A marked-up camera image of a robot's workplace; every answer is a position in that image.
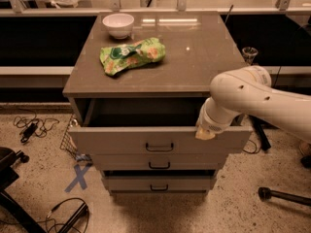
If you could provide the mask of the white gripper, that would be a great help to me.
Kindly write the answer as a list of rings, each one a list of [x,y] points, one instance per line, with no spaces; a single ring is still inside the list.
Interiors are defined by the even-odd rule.
[[[212,97],[207,98],[196,122],[195,138],[212,140],[215,134],[223,133],[237,116],[239,116],[238,112],[224,108]]]

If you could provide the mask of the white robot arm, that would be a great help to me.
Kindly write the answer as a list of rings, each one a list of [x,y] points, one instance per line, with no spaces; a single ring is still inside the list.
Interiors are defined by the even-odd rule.
[[[272,88],[269,73],[255,65],[213,78],[210,97],[200,109],[195,137],[210,140],[242,114],[260,118],[311,143],[311,97]]]

